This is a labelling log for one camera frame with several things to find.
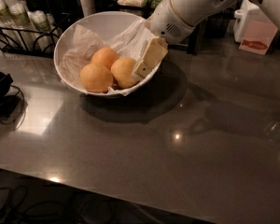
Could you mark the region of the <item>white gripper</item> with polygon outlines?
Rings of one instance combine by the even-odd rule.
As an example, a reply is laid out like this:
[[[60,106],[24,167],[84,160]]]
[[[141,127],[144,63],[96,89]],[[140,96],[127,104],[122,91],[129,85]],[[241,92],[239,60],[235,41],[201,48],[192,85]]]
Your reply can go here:
[[[167,42],[179,44],[194,31],[194,27],[187,25],[175,12],[171,0],[162,0],[157,5],[146,20],[146,27],[157,37],[146,40],[141,48],[132,71],[136,81],[145,79],[161,63],[168,53]]]

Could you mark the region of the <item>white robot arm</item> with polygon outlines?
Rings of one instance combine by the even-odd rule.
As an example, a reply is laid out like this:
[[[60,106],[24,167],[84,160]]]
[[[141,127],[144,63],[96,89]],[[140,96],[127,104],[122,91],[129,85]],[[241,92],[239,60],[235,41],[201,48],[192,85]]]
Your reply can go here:
[[[132,76],[146,78],[161,62],[167,47],[189,36],[208,17],[223,11],[239,0],[162,0],[145,26],[155,37],[144,46]],[[280,0],[249,0],[259,6],[280,31]]]

